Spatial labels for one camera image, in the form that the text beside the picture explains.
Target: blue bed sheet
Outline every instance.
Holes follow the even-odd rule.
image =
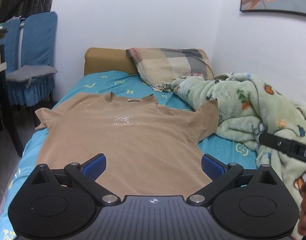
[[[142,82],[139,75],[130,76],[121,71],[95,73],[83,77],[58,104],[80,92],[103,94],[110,91],[114,92],[117,96],[134,98],[154,94],[160,104],[166,104],[168,107],[184,109],[186,111],[193,111],[186,102],[182,101],[173,92],[155,92],[150,86]],[[7,216],[7,210],[12,199],[34,169],[38,153],[47,135],[47,128],[37,131],[25,146],[23,158],[20,160],[17,172],[8,186],[7,198],[0,216],[0,239],[15,238],[12,225]],[[199,147],[203,153],[208,153],[223,163],[236,162],[241,164],[245,169],[256,169],[256,153],[240,143],[211,135],[201,141]]]

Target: gray cushion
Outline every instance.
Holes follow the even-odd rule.
[[[29,82],[34,77],[43,77],[54,75],[57,70],[50,66],[30,66],[24,65],[20,69],[6,75],[6,81],[9,82]]]

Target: brown t-shirt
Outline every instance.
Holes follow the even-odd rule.
[[[84,163],[98,153],[107,159],[96,180],[124,195],[183,195],[210,182],[201,169],[197,143],[218,125],[216,100],[196,112],[160,105],[154,95],[141,99],[79,93],[53,111],[36,111],[38,129],[49,134],[37,163],[51,169]]]

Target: hand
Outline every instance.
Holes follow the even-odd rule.
[[[306,192],[306,182],[302,185],[301,191]],[[301,213],[299,215],[298,232],[302,236],[306,236],[306,196],[301,203]]]

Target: table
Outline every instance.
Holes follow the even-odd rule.
[[[0,29],[0,38],[3,37],[6,32],[7,30],[5,28]],[[6,63],[4,57],[4,45],[0,45],[0,103],[3,115],[3,123],[10,134],[11,140],[14,144],[17,154],[19,155],[19,157],[22,157],[23,145],[20,140],[17,128],[14,125],[13,115],[6,87],[5,69],[6,69]]]

